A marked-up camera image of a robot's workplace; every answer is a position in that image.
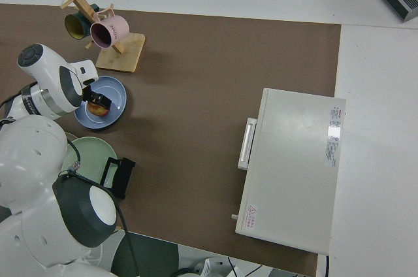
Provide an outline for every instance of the white table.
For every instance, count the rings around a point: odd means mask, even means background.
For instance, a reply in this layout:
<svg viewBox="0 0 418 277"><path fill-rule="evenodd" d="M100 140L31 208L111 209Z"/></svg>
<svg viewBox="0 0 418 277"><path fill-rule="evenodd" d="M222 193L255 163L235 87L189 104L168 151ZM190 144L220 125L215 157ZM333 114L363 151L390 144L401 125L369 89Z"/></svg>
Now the white table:
<svg viewBox="0 0 418 277"><path fill-rule="evenodd" d="M347 116L330 276L416 275L417 18L403 24L382 0L90 1L129 10L343 24L336 97L347 99ZM320 256L318 276L324 266Z"/></svg>

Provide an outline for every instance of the mug rack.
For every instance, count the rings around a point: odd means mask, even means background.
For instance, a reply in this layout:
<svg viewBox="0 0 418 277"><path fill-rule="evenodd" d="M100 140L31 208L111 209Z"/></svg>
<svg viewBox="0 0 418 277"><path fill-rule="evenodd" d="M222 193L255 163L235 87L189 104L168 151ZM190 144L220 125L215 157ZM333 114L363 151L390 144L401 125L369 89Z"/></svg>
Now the mug rack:
<svg viewBox="0 0 418 277"><path fill-rule="evenodd" d="M63 8L74 3L77 9L93 24L95 11L86 0L68 0ZM122 41L109 48L103 48L97 58L96 67L125 73L133 73L137 69L139 57L145 44L145 35L130 33Z"/></svg>

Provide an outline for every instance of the green plate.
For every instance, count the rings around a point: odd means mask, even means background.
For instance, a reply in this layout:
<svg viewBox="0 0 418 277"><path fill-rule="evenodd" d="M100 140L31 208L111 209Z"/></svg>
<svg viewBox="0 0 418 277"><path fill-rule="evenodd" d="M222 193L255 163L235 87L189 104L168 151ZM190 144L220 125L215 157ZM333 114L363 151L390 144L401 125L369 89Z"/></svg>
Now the green plate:
<svg viewBox="0 0 418 277"><path fill-rule="evenodd" d="M109 157L117 159L113 148L101 138L95 137L78 138L72 143L80 152L81 166L77 170L77 173L94 182L100 183L107 159ZM75 161L77 161L76 152L68 145L67 155L65 156L61 170L68 169ZM104 181L105 187L112 187L113 177L117 169L117 165L110 164L106 180Z"/></svg>

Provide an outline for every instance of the brown table mat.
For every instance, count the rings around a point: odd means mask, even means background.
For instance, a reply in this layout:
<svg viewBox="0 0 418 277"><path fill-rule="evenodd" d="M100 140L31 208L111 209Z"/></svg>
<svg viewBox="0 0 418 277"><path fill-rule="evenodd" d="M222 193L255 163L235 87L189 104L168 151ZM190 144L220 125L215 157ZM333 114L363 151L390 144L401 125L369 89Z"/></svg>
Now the brown table mat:
<svg viewBox="0 0 418 277"><path fill-rule="evenodd" d="M16 64L30 44L45 44L67 61L96 61L99 49L86 50L87 39L65 30L73 12L0 5L0 100L32 81ZM73 114L57 122L78 137L106 140L119 158L137 163L121 203L129 230L314 276L316 254L236 234L231 214L246 176L237 169L246 119L257 117L263 88L333 96L340 26L118 14L147 38L135 73L99 71L125 85L123 116L103 131L82 127Z"/></svg>

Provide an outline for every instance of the wooden base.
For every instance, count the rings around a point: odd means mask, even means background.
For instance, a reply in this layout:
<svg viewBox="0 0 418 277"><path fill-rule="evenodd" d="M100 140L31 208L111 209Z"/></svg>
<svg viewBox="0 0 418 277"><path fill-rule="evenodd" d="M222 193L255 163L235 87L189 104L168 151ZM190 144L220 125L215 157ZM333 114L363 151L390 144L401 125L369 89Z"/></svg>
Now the wooden base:
<svg viewBox="0 0 418 277"><path fill-rule="evenodd" d="M130 33L120 44L125 50L117 53L113 48L102 49L97 58L96 67L100 69L133 73L137 69L139 56L145 43L145 35Z"/></svg>

